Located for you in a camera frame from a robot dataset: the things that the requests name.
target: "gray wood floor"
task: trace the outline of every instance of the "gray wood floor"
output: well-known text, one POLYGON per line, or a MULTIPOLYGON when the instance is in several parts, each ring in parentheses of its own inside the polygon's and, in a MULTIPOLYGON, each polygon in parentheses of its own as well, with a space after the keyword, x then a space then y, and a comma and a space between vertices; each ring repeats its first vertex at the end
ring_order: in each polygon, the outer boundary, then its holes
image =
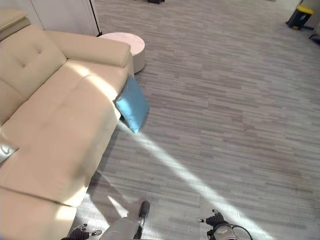
POLYGON ((151 108, 139 135, 118 124, 74 225, 147 199, 147 239, 205 240, 216 208, 256 240, 318 240, 320 45, 284 23, 298 0, 95 2, 104 33, 145 40, 151 108))

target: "white wall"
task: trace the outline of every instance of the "white wall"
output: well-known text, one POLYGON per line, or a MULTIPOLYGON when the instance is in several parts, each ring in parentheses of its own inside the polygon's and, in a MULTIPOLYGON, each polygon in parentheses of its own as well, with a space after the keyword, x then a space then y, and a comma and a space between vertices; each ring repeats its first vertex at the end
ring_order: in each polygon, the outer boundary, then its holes
POLYGON ((99 33, 89 0, 0 0, 0 8, 23 10, 33 24, 45 30, 92 36, 99 33))
POLYGON ((31 0, 44 29, 96 36, 89 0, 31 0))

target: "sofa backrest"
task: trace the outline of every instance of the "sofa backrest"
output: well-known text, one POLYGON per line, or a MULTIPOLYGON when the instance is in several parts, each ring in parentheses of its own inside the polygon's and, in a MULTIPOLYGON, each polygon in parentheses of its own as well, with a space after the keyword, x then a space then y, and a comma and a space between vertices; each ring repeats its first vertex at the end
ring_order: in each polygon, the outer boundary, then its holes
POLYGON ((29 23, 22 11, 0 9, 0 126, 67 60, 29 23))

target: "blue pillow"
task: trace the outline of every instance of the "blue pillow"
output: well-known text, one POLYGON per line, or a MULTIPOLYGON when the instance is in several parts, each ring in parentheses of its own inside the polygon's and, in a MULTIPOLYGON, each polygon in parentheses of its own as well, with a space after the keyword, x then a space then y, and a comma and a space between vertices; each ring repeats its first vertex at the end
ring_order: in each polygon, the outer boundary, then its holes
POLYGON ((121 95, 115 101, 115 107, 136 134, 145 122, 149 104, 133 76, 129 76, 121 95))

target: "wall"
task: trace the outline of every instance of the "wall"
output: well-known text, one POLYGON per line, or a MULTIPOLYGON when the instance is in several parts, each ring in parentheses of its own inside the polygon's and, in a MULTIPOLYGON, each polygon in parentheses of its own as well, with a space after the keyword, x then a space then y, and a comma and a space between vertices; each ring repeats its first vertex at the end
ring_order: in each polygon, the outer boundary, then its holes
POLYGON ((28 12, 30 21, 45 30, 92 36, 99 33, 89 0, 0 0, 0 8, 28 12))
POLYGON ((46 30, 92 36, 98 34, 89 0, 31 0, 31 2, 46 30))
POLYGON ((314 15, 306 22, 308 27, 316 27, 320 22, 320 0, 303 0, 302 4, 314 10, 314 15))

